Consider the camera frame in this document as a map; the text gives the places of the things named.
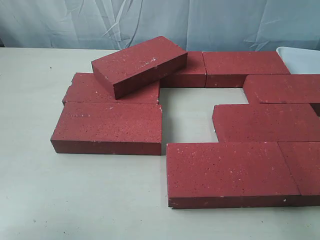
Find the blue-grey backdrop cloth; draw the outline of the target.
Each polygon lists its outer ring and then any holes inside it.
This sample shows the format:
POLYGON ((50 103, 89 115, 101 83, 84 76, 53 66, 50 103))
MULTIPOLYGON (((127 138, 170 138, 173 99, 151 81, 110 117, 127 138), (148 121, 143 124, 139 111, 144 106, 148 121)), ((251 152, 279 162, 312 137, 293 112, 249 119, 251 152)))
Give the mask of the blue-grey backdrop cloth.
POLYGON ((6 47, 121 50, 164 36, 188 51, 320 47, 317 0, 3 0, 6 47))

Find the front large red brick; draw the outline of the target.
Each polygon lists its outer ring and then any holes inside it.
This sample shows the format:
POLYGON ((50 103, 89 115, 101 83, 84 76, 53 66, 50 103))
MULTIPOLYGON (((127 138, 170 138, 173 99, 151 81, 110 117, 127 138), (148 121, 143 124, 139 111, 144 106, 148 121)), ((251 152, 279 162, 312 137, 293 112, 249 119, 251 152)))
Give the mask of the front large red brick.
POLYGON ((173 209, 285 207, 300 191, 276 142, 169 143, 173 209))

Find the white plastic tray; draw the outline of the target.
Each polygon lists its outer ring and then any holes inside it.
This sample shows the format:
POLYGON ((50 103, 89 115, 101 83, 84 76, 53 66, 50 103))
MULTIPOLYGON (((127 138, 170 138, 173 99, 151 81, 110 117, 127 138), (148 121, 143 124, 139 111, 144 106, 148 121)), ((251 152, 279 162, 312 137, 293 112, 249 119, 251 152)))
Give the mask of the white plastic tray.
POLYGON ((276 52, 291 74, 320 74, 320 51, 280 46, 276 52))

